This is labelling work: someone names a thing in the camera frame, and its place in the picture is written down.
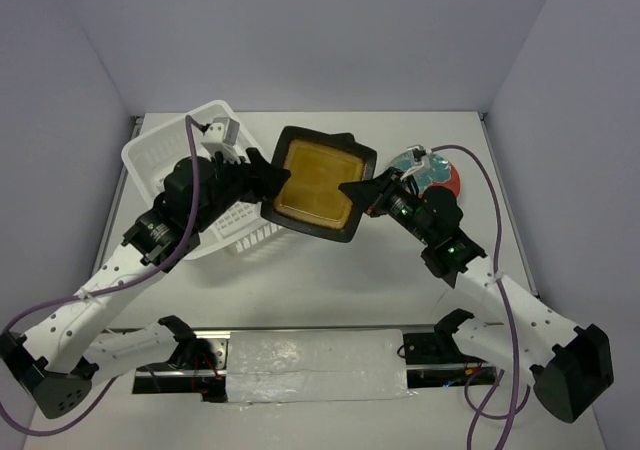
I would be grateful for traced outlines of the black square plate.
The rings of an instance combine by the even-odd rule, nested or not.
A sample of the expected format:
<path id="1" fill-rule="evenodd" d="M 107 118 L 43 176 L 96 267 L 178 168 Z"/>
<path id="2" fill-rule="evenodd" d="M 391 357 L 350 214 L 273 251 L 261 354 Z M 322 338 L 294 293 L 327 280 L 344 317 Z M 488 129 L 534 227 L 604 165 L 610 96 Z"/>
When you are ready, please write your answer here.
<path id="1" fill-rule="evenodd" d="M 344 182 L 373 177 L 377 152 L 356 141 L 353 152 L 331 145 L 329 133 L 286 126 L 280 133 L 271 164 L 291 177 L 280 194 L 260 207 L 260 216 L 286 229 L 313 237 L 350 242 L 362 213 L 338 189 Z"/>
<path id="2" fill-rule="evenodd" d="M 351 133 L 334 133 L 330 134 L 331 145 L 334 148 L 341 149 L 345 152 L 353 152 L 353 145 L 356 143 L 355 137 Z"/>

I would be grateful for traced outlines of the large red teal floral plate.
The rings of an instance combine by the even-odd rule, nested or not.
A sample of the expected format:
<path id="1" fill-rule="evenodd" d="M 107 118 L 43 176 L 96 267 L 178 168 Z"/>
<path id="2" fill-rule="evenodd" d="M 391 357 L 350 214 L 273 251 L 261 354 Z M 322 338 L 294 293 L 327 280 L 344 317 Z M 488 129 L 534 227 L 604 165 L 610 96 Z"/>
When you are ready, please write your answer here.
<path id="1" fill-rule="evenodd" d="M 456 198 L 461 192 L 461 180 L 455 166 L 446 158 L 432 152 L 430 155 L 431 168 L 420 176 L 410 177 L 404 181 L 407 190 L 416 196 L 422 197 L 430 187 L 443 187 L 452 191 Z M 402 174 L 409 167 L 409 163 L 404 157 L 404 152 L 395 156 L 387 164 L 388 168 L 395 168 Z"/>

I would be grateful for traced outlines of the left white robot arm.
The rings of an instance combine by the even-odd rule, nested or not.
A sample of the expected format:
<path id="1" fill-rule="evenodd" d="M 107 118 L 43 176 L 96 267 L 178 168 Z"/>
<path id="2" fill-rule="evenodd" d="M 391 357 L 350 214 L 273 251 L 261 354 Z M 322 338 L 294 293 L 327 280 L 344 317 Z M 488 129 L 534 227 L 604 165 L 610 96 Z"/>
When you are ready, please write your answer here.
<path id="1" fill-rule="evenodd" d="M 180 369 L 210 355 L 210 345 L 173 315 L 111 338 L 103 332 L 195 250 L 201 232 L 235 203 L 270 202 L 289 177 L 289 171 L 269 163 L 255 148 L 238 162 L 220 153 L 178 161 L 152 207 L 71 302 L 58 305 L 22 334 L 2 333 L 2 360 L 44 416 L 70 413 L 93 386 L 138 367 L 167 363 Z"/>

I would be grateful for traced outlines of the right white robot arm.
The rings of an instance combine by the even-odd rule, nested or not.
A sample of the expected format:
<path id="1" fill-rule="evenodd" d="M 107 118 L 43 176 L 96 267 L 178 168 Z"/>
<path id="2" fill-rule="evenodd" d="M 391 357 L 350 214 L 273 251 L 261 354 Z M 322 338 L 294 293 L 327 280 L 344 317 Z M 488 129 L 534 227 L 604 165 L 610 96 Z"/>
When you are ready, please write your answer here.
<path id="1" fill-rule="evenodd" d="M 421 258 L 431 274 L 489 314 L 482 320 L 456 309 L 443 317 L 434 327 L 442 359 L 466 355 L 510 372 L 565 423 L 575 422 L 613 384 L 607 334 L 594 324 L 580 327 L 495 269 L 461 229 L 463 212 L 451 190 L 435 186 L 414 195 L 395 169 L 339 189 L 355 209 L 391 217 L 424 244 Z"/>

